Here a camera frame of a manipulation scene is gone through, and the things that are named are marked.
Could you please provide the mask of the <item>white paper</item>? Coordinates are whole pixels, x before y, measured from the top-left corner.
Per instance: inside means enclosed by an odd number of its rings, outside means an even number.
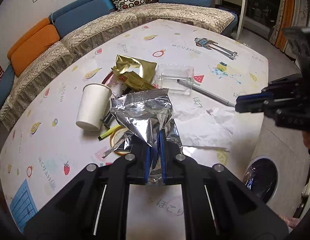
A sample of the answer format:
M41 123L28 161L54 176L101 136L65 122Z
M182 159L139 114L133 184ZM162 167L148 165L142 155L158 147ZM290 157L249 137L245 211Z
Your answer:
M233 143L235 110L182 106L173 109L183 146L230 149Z

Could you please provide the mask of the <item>orange cushion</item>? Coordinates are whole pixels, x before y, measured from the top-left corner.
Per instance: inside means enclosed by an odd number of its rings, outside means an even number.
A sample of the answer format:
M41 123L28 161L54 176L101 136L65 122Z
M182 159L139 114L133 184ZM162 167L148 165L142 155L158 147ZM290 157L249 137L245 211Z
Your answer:
M49 18L39 21L22 35L7 53L15 75L20 76L35 59L59 40L58 31Z

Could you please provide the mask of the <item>silver foil bag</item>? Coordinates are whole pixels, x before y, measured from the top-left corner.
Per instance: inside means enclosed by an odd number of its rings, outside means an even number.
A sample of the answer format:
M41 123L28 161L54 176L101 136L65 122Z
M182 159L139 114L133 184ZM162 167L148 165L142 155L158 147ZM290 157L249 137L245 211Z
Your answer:
M112 99L110 112L133 135L131 151L110 168L111 183L177 185L183 172L175 156L182 142L167 89L152 89Z

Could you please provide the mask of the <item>grey pen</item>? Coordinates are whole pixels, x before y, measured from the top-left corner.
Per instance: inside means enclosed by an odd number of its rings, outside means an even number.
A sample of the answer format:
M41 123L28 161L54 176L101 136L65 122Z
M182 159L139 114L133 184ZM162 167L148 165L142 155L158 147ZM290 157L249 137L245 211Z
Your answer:
M180 85L183 85L185 87L191 88L195 92L198 92L199 94L202 94L202 95L204 95L204 96L206 96L206 97L208 97L208 98L210 98L212 100L215 100L216 102L219 102L222 105L225 105L225 106L228 106L228 107L233 107L233 108L235 107L235 105L233 103L229 102L228 100L223 99L223 98L221 98L219 96L216 96L215 94L212 94L211 92L208 92L207 90L202 89L199 86L194 85L193 83L189 83L186 80L178 79L177 83L180 84Z

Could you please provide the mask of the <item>white paper cup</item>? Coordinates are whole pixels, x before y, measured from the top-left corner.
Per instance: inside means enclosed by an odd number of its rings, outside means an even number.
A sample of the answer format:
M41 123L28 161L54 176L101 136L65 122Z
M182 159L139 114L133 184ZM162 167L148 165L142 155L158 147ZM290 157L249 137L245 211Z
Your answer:
M84 86L76 125L85 131L99 131L111 95L111 89L104 84L90 83Z

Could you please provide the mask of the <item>red clear candy wrapper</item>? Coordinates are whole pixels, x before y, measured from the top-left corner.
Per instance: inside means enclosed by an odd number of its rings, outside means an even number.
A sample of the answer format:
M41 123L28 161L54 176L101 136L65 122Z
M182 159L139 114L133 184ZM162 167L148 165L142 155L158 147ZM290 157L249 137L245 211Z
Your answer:
M108 86L111 89L113 98L122 96L124 91L127 89L126 84L118 80L112 71L104 78L102 84Z

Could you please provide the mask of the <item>black razor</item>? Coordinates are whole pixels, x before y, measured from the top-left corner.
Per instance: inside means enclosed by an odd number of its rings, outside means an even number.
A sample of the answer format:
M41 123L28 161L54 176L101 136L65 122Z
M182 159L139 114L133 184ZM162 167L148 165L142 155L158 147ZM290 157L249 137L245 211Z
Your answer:
M108 112L105 117L102 119L102 124L106 129L110 129L110 124L113 120L113 115L111 112Z

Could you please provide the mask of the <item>gold snack bag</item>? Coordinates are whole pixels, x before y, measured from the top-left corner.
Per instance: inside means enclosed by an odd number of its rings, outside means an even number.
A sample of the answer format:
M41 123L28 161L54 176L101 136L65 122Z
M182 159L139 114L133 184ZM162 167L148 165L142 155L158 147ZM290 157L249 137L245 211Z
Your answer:
M112 72L117 80L137 91L154 89L152 79L155 76L157 63L129 56L117 55Z

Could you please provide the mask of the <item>blue end cushion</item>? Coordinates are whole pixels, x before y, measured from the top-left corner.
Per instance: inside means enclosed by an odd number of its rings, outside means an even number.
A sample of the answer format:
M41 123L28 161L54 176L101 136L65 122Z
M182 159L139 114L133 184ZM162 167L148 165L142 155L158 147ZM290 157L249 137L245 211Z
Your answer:
M2 108L5 100L9 96L13 82L14 82L14 70L12 65L9 65L7 69L5 70L1 81L0 81L0 109Z

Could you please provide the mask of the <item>round trash bin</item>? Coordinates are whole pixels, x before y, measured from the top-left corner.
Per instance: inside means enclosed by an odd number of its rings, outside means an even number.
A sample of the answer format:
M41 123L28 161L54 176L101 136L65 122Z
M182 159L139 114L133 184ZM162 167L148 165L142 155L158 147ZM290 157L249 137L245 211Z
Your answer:
M260 156L251 161L242 182L267 204L276 193L278 178L279 173L275 162L267 156Z

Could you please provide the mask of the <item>yellow green pen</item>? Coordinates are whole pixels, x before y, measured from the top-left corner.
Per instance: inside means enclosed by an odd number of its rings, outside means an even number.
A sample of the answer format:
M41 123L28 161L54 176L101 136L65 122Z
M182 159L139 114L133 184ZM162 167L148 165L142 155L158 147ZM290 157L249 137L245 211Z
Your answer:
M103 139L105 139L106 137L109 137L112 133L114 133L115 131L117 131L120 128L122 128L121 125L116 125L110 129L108 129L106 132L104 132L98 136L98 140L102 141Z

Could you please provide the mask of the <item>clear plastic box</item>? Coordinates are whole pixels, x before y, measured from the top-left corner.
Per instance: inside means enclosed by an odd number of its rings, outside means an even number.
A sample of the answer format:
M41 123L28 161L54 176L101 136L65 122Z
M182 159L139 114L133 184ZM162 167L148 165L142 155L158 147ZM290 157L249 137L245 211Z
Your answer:
M159 64L156 68L154 84L167 88L170 93L189 96L194 85L195 71L191 66L178 64Z

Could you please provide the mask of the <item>quilted beige sofa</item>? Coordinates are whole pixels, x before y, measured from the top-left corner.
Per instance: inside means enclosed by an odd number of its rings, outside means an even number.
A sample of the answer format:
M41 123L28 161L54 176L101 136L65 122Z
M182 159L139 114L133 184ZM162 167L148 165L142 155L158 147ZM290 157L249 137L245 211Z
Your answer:
M62 71L112 38L158 19L194 25L218 34L233 29L237 18L229 11L186 4L153 3L101 16L60 38L20 76L0 109L0 121L10 130L34 98Z

